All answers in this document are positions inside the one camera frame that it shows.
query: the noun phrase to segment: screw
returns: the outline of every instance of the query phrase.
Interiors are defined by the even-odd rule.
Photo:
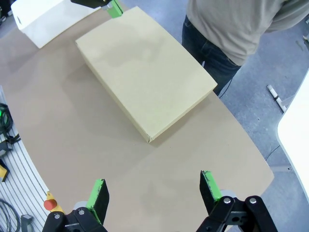
[[[224,202],[225,204],[230,204],[230,203],[231,203],[231,199],[229,199],[229,198],[224,198],[223,202]]]
[[[255,198],[251,198],[251,199],[249,200],[249,202],[250,202],[251,204],[255,204],[255,203],[256,203],[256,199],[255,199]]]

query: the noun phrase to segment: long sleeve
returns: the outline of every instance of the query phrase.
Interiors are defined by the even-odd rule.
[[[283,4],[266,32],[291,28],[308,14],[309,0],[289,0]]]

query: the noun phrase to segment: white container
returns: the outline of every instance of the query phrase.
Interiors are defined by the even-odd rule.
[[[18,29],[38,48],[99,9],[81,6],[70,0],[17,0],[11,8]]]

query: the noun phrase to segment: gray floor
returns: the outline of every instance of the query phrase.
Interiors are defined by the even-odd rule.
[[[142,8],[181,42],[187,0],[122,2]],[[0,27],[0,38],[15,26],[12,19]],[[309,25],[302,21],[289,30],[264,35],[257,53],[241,68],[222,97],[264,157],[279,145],[275,131],[282,116],[266,86],[272,84],[282,99],[296,92],[309,67],[309,51],[302,39],[308,33]],[[267,161],[276,165],[289,163],[281,148]],[[262,197],[280,232],[309,231],[309,204],[295,173],[275,173]]]

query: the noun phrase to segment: black cable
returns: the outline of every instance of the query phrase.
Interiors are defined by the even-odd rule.
[[[13,127],[13,119],[9,111],[9,107],[6,104],[0,103],[0,111],[0,134],[3,134],[6,141],[10,144],[20,141],[19,134],[16,136],[10,135],[10,130]]]
[[[221,99],[221,97],[225,94],[225,92],[228,90],[228,88],[230,87],[231,83],[232,83],[233,78],[230,80],[230,83],[228,84],[226,90],[224,91],[224,93],[219,97],[219,99]]]
[[[2,203],[4,205],[4,208],[7,210],[7,208],[5,206],[7,206],[15,215],[15,219],[17,222],[17,227],[16,227],[16,231],[15,232],[19,232],[20,231],[20,219],[19,219],[19,215],[17,213],[17,211],[14,209],[13,206],[11,206],[9,203],[7,203],[6,201],[0,199],[0,203]],[[6,218],[7,221],[7,232],[12,232],[12,225],[11,225],[11,218],[10,215],[8,215],[8,213],[6,213],[3,209],[3,207],[0,206],[0,209],[2,210],[2,212],[4,213],[4,216]]]
[[[279,147],[280,147],[280,145],[279,145],[278,147],[276,147],[276,148],[266,157],[265,161],[267,161],[267,159],[270,157],[270,155],[271,155],[275,150],[277,150]]]

